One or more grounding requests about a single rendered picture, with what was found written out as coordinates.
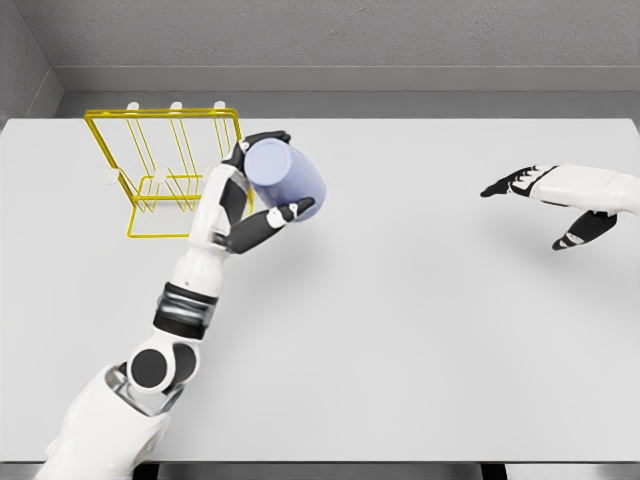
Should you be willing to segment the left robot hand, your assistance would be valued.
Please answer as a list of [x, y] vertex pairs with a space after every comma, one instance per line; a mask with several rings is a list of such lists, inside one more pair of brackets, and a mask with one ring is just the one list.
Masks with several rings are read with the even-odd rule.
[[243, 254], [273, 237], [315, 205], [313, 197], [305, 197], [242, 217], [250, 190], [245, 172], [246, 154], [267, 139], [287, 145], [291, 135], [277, 130], [246, 136], [238, 140], [221, 164], [211, 171], [189, 233], [190, 245]]

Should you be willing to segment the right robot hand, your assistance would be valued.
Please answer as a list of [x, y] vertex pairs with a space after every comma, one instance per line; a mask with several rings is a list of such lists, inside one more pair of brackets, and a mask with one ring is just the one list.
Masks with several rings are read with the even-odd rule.
[[552, 244], [555, 251], [594, 241], [616, 225], [621, 213], [640, 218], [640, 177], [597, 167], [529, 166], [497, 180], [480, 196], [507, 194], [554, 206], [575, 207], [583, 212]]

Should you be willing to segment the lavender blue cup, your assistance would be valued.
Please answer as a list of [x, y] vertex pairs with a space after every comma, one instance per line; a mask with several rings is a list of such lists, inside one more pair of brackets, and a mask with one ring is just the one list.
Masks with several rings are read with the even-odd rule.
[[300, 151], [277, 139], [257, 142], [245, 156], [245, 174], [268, 207], [294, 203], [306, 197], [314, 205], [299, 214], [302, 222], [318, 213], [326, 198], [326, 184], [319, 170]]

